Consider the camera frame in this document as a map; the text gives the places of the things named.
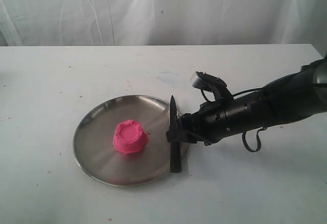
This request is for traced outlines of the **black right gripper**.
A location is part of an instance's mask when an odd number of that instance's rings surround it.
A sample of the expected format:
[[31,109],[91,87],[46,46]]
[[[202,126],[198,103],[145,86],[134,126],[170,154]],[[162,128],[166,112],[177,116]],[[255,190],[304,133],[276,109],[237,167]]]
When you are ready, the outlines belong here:
[[220,102],[205,102],[200,105],[199,111],[181,115],[178,122],[181,129],[166,132],[169,143],[204,142],[208,146],[231,136],[231,127]]

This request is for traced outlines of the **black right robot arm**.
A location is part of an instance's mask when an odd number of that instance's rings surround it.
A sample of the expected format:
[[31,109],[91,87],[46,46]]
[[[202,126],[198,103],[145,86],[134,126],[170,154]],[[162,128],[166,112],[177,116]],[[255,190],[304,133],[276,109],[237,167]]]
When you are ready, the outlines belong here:
[[167,141],[205,145],[257,128],[297,122],[326,112],[326,59],[301,67],[297,73],[277,79],[244,96],[232,95],[226,83],[204,72],[195,72],[192,86],[214,94],[198,112],[177,116],[171,99]]

